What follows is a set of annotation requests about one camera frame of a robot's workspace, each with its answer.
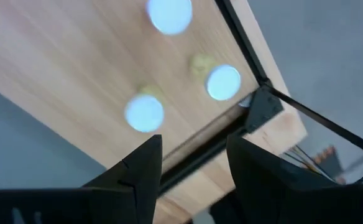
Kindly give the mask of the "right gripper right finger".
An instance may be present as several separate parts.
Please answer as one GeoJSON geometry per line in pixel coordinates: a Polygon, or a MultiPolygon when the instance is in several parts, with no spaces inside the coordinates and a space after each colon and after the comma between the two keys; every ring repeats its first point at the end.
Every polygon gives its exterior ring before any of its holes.
{"type": "Polygon", "coordinates": [[[363,223],[363,189],[340,185],[230,135],[227,158],[248,223],[363,223]]]}

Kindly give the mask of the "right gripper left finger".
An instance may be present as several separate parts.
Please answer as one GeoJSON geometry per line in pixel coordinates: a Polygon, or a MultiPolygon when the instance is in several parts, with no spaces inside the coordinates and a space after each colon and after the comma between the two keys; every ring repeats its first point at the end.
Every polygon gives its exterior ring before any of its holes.
{"type": "Polygon", "coordinates": [[[84,186],[93,223],[152,223],[162,171],[162,136],[153,135],[84,186]]]}

